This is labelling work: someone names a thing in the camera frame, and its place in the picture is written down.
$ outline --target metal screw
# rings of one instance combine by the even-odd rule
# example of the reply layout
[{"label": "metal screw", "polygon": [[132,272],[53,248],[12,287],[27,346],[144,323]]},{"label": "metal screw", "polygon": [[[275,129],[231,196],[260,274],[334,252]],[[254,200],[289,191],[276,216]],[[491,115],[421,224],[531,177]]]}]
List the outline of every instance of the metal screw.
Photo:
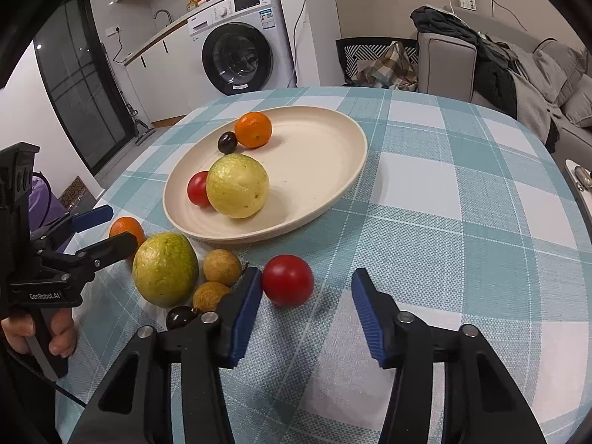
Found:
[{"label": "metal screw", "polygon": [[479,335],[479,329],[471,324],[462,326],[462,333],[467,337],[477,337]]},{"label": "metal screw", "polygon": [[397,319],[403,324],[411,324],[415,320],[415,316],[412,313],[404,310],[397,314]]},{"label": "metal screw", "polygon": [[217,320],[218,320],[218,314],[216,314],[215,312],[206,312],[204,314],[201,314],[201,321],[204,324],[213,324]]},{"label": "metal screw", "polygon": [[138,337],[140,337],[141,339],[145,339],[146,337],[151,336],[153,332],[154,329],[152,327],[144,326],[138,329]]}]

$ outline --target gray blanket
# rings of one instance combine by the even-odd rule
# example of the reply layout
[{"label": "gray blanket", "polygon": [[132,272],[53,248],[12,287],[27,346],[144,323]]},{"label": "gray blanket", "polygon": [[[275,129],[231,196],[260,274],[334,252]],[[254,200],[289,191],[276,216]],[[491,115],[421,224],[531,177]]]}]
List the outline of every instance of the gray blanket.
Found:
[{"label": "gray blanket", "polygon": [[527,53],[516,45],[508,45],[518,56],[519,73],[510,72],[516,84],[517,120],[545,143],[551,118],[559,128],[569,121],[555,104],[566,75],[546,53]]}]

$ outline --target human hand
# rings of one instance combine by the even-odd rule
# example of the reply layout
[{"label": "human hand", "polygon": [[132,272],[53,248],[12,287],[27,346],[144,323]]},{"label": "human hand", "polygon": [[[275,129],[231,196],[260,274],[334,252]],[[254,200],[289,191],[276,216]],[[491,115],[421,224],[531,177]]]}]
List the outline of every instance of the human hand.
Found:
[{"label": "human hand", "polygon": [[[68,357],[76,348],[76,327],[72,319],[72,309],[60,309],[51,317],[50,329],[52,340],[49,352],[53,355]],[[2,320],[2,330],[10,346],[20,354],[31,352],[25,337],[35,335],[33,318],[22,310],[15,310],[10,317]]]}]

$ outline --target washing machine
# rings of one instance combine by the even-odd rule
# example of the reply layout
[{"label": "washing machine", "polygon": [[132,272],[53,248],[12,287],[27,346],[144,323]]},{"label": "washing machine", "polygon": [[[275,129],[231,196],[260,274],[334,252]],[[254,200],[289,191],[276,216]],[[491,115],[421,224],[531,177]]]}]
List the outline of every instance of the washing machine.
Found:
[{"label": "washing machine", "polygon": [[279,0],[223,0],[187,23],[200,105],[224,95],[294,86]]}]

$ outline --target plaid cloth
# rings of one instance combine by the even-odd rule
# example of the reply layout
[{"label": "plaid cloth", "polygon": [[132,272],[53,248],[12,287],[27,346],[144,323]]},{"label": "plaid cloth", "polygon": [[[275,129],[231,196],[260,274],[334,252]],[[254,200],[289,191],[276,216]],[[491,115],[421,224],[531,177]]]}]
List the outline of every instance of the plaid cloth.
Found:
[{"label": "plaid cloth", "polygon": [[[248,111],[317,105],[366,132],[357,182],[294,232],[229,247],[260,268],[274,255],[306,259],[312,298],[279,310],[264,297],[246,357],[221,378],[239,444],[375,443],[394,371],[372,360],[354,310],[359,266],[376,287],[430,325],[477,325],[522,390],[547,441],[563,444],[592,404],[592,245],[569,189],[541,142],[506,115],[456,100],[361,87],[290,88],[224,97],[171,128],[100,205],[147,234],[171,230],[168,174],[200,138]],[[77,235],[70,251],[105,237]],[[200,257],[210,247],[192,242]],[[75,310],[78,349],[62,384],[88,401],[136,329],[164,328],[165,311],[135,290],[129,264],[97,273]],[[434,367],[430,443],[440,442],[443,367]],[[175,442],[183,442],[179,369],[172,373]],[[61,396],[67,440],[81,409]]]},{"label": "plaid cloth", "polygon": [[382,57],[352,80],[364,87],[417,90],[415,69],[400,41],[394,41]]}]

